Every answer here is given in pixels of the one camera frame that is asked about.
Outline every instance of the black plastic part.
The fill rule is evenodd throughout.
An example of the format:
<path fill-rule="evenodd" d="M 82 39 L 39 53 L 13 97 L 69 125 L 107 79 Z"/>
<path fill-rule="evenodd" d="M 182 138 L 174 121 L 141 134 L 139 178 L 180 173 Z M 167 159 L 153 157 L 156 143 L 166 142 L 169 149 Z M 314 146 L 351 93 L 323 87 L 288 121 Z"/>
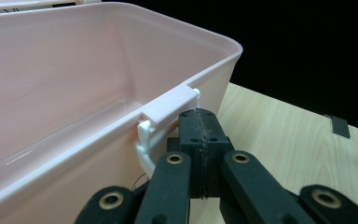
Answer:
<path fill-rule="evenodd" d="M 168 151 L 181 151 L 192 160 L 191 198 L 219 197 L 221 160 L 233 150 L 216 115 L 205 109 L 179 115 L 179 137 L 168 139 Z"/>
<path fill-rule="evenodd" d="M 304 187 L 300 191 L 299 204 L 318 223 L 358 223 L 358 205 L 326 186 Z"/>
<path fill-rule="evenodd" d="M 107 208 L 101 207 L 102 203 L 106 204 Z M 122 187 L 108 187 L 96 192 L 86 205 L 83 207 L 80 214 L 77 216 L 75 224 L 125 224 L 130 223 L 129 218 L 133 215 L 133 195 L 129 189 Z"/>
<path fill-rule="evenodd" d="M 333 133 L 336 133 L 346 138 L 351 138 L 348 122 L 345 119 L 332 116 L 331 122 L 333 125 Z"/>
<path fill-rule="evenodd" d="M 315 223 L 252 154 L 229 151 L 222 173 L 249 223 Z"/>
<path fill-rule="evenodd" d="M 190 170 L 191 159 L 185 153 L 161 156 L 134 223 L 188 223 Z"/>

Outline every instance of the black wire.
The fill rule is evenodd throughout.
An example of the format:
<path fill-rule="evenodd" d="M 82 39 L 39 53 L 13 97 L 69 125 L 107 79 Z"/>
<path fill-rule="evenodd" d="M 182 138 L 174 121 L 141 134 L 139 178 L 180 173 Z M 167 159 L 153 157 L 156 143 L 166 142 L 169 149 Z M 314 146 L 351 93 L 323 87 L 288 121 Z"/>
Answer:
<path fill-rule="evenodd" d="M 133 183 L 131 190 L 135 190 L 135 185 L 136 185 L 136 183 L 137 183 L 144 175 L 146 175 L 146 174 L 142 174 L 141 176 L 138 177 L 138 179 L 135 180 L 135 183 Z"/>

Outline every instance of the plastic storage box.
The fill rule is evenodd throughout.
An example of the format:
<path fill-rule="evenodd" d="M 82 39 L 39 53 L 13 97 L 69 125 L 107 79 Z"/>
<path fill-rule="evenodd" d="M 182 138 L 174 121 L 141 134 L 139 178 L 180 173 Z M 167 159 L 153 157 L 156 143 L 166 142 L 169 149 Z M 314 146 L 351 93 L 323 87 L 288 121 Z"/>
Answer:
<path fill-rule="evenodd" d="M 217 113 L 241 53 L 130 4 L 0 14 L 0 223 L 73 223 L 99 189 L 131 189 L 179 113 Z"/>

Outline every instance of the white plastic hook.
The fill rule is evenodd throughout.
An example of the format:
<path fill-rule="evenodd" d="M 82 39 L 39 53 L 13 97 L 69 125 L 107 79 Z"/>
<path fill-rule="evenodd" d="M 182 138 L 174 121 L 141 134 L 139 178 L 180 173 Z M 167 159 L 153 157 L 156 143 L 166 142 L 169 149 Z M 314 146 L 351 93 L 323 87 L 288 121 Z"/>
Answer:
<path fill-rule="evenodd" d="M 173 121 L 169 123 L 167 122 L 167 120 L 163 121 L 160 119 L 158 119 L 158 121 L 152 121 L 153 118 L 150 118 L 141 121 L 137 128 L 138 141 L 135 142 L 135 150 L 138 155 L 138 160 L 140 162 L 141 167 L 144 169 L 145 173 L 150 178 L 152 177 L 153 172 L 156 168 L 156 164 L 153 163 L 150 158 L 150 152 L 160 141 L 162 141 L 162 139 L 164 139 L 169 133 L 171 133 L 175 128 L 177 128 L 177 116 L 181 112 L 194 107 L 200 108 L 200 91 L 198 89 L 190 89 L 189 87 L 181 87 L 179 89 L 179 92 L 172 92 L 172 94 L 165 95 L 163 99 L 160 99 L 160 101 L 175 101 L 177 105 L 176 108 L 173 110 L 174 112 L 171 113 L 169 116 L 156 116 L 159 118 L 170 118 L 174 116 Z M 158 105 L 164 104 L 162 102 L 159 102 L 159 104 L 157 104 L 156 102 L 152 102 L 151 104 L 152 107 L 156 107 Z"/>

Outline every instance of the white plastic clip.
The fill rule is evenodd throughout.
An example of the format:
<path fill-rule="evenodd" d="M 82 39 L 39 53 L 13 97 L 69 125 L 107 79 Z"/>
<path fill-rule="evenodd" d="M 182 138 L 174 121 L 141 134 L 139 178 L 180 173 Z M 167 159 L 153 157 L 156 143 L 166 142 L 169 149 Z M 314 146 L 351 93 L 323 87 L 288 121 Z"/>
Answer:
<path fill-rule="evenodd" d="M 194 106 L 200 108 L 200 91 L 198 89 L 193 89 L 193 93 L 189 95 L 192 95 L 192 97 L 189 97 L 188 100 L 183 101 L 183 104 L 178 107 L 180 109 L 176 111 L 175 114 L 179 115 L 181 112 L 185 111 L 185 109 L 189 109 L 191 107 L 194 108 Z M 135 150 L 138 155 L 138 160 L 141 167 L 150 178 L 152 177 L 156 168 L 156 164 L 153 163 L 150 158 L 150 152 L 169 133 L 177 128 L 177 123 L 178 122 L 176 119 L 165 127 L 158 127 L 158 130 L 156 128 L 157 124 L 150 121 L 149 119 L 140 122 L 138 125 L 138 141 L 135 142 Z"/>

